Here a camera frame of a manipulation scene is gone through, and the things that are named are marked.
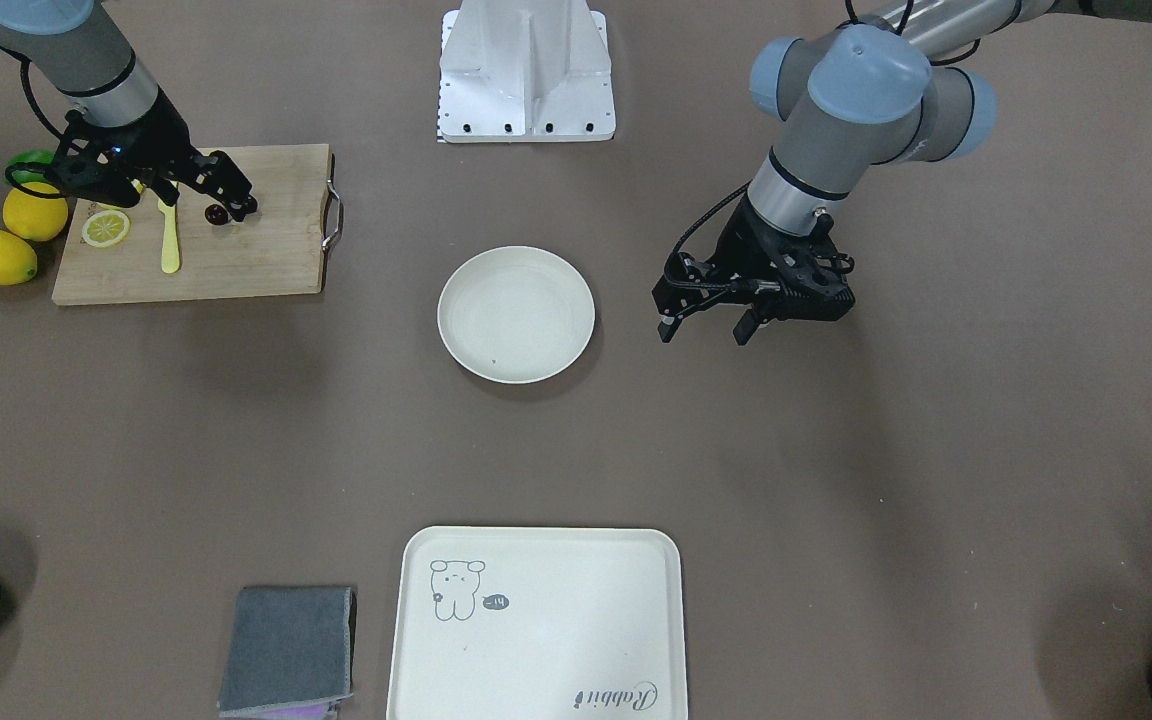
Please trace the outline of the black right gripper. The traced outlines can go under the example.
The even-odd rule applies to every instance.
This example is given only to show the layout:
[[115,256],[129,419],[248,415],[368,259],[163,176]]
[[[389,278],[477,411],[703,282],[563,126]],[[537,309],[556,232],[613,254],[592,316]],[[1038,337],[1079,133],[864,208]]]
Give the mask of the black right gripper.
[[32,173],[51,190],[31,190],[29,195],[40,199],[77,197],[115,209],[137,204],[136,181],[173,206],[180,196],[173,184],[179,183],[217,200],[229,211],[230,222],[242,222],[259,210],[247,174],[227,152],[200,154],[189,141],[179,109],[161,90],[146,113],[126,126],[94,126],[78,109],[69,109],[65,120],[67,128],[54,158],[50,162],[12,162],[3,169],[5,182],[23,190],[18,174]]

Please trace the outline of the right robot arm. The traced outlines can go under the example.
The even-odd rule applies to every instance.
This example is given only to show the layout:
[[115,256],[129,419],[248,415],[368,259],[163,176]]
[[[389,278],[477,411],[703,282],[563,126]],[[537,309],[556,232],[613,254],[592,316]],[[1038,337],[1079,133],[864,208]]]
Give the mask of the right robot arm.
[[63,196],[132,209],[142,184],[177,205],[179,187],[206,195],[236,222],[259,204],[223,151],[204,154],[147,65],[97,1],[0,1],[0,50],[23,86],[40,68],[71,109],[50,164],[23,165]]

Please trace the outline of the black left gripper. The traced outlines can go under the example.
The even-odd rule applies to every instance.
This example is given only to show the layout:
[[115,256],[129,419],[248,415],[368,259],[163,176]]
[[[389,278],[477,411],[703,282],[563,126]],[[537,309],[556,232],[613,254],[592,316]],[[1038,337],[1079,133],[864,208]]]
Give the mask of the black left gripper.
[[669,343],[687,316],[721,304],[745,309],[733,327],[737,346],[773,320],[836,323],[849,313],[855,295],[847,276],[855,262],[829,237],[835,219],[826,209],[810,210],[808,232],[791,234],[764,222],[751,200],[736,199],[708,259],[685,252],[692,233],[730,202],[719,200],[691,223],[667,255],[652,290],[660,341]]

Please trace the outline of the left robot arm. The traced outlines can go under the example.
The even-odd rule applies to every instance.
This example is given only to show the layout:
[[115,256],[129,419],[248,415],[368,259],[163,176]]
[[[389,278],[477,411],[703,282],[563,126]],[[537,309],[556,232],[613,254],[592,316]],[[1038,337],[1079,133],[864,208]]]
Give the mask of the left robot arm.
[[961,68],[984,37],[1048,14],[1152,23],[1152,1],[895,1],[814,40],[782,37],[751,67],[751,100],[782,131],[728,196],[717,250],[673,247],[652,297],[672,341],[687,316],[742,306],[733,338],[770,323],[836,323],[855,302],[854,260],[829,234],[867,168],[967,156],[996,123],[991,83]]

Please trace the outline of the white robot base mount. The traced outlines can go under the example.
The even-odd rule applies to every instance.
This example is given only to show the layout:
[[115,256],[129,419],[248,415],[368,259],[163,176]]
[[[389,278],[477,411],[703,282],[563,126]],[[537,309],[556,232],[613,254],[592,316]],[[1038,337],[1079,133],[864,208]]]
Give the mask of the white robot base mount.
[[611,141],[608,22],[585,1],[463,1],[440,23],[435,137]]

